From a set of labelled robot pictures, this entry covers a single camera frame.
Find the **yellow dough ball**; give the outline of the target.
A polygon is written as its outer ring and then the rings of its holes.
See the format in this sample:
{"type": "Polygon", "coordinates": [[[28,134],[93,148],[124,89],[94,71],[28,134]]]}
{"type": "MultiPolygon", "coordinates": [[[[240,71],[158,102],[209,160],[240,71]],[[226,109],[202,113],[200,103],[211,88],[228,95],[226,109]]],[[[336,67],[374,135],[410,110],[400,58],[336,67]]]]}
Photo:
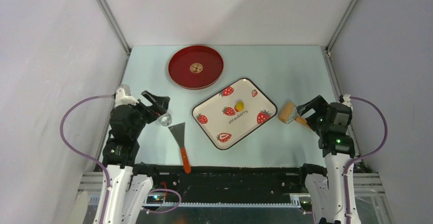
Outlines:
{"type": "Polygon", "coordinates": [[[244,109],[245,105],[243,102],[237,102],[234,106],[236,112],[240,112],[244,109]]]}

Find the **white strawberry print tray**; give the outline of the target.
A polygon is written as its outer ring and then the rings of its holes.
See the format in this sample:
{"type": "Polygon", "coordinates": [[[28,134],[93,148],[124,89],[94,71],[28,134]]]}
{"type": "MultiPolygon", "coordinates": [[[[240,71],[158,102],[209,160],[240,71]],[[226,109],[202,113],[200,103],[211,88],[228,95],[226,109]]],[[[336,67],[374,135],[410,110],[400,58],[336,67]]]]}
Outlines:
{"type": "Polygon", "coordinates": [[[278,108],[249,78],[242,78],[192,109],[192,116],[219,150],[227,150],[275,117],[278,108]],[[236,112],[234,106],[245,107],[236,112]]]}

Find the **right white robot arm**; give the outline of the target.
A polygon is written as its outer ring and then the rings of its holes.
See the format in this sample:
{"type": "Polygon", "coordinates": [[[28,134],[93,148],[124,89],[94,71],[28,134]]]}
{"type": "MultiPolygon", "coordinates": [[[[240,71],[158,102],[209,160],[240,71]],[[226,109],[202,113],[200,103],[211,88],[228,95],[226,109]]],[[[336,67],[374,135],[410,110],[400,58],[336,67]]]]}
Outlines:
{"type": "Polygon", "coordinates": [[[325,167],[303,164],[297,186],[309,192],[315,223],[360,223],[353,183],[355,146],[347,134],[352,120],[349,102],[328,103],[318,95],[297,107],[300,116],[312,110],[306,125],[319,137],[325,167]]]}

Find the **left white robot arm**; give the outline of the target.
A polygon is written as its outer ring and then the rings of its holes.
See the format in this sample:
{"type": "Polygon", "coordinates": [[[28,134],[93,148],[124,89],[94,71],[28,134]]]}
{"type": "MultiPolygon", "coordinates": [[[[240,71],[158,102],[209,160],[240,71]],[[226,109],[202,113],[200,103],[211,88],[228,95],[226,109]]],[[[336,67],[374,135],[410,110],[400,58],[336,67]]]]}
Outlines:
{"type": "Polygon", "coordinates": [[[170,98],[148,91],[141,95],[149,106],[132,97],[127,88],[119,87],[114,95],[116,105],[110,112],[111,129],[103,148],[104,178],[94,223],[136,223],[148,193],[161,186],[159,175],[134,175],[133,169],[144,127],[157,120],[164,125],[171,123],[170,98]]]}

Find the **round red lacquer tray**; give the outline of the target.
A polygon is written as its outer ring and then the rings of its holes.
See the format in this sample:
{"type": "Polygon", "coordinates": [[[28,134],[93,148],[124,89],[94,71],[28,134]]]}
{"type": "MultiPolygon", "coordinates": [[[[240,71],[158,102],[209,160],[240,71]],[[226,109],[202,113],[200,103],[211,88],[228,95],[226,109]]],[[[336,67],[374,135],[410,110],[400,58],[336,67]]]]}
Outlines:
{"type": "Polygon", "coordinates": [[[204,89],[214,84],[224,70],[224,60],[215,49],[192,45],[177,51],[168,63],[169,77],[180,87],[204,89]]]}

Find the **orange handled metal scraper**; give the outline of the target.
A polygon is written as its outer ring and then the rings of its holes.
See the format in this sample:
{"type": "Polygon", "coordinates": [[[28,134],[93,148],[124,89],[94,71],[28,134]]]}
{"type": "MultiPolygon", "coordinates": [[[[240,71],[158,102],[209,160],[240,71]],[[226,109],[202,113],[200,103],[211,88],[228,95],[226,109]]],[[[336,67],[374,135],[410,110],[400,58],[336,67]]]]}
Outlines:
{"type": "Polygon", "coordinates": [[[185,148],[185,123],[182,122],[176,125],[169,126],[169,131],[171,132],[172,136],[174,137],[176,143],[179,146],[184,172],[186,174],[189,174],[191,173],[191,166],[185,148]]]}

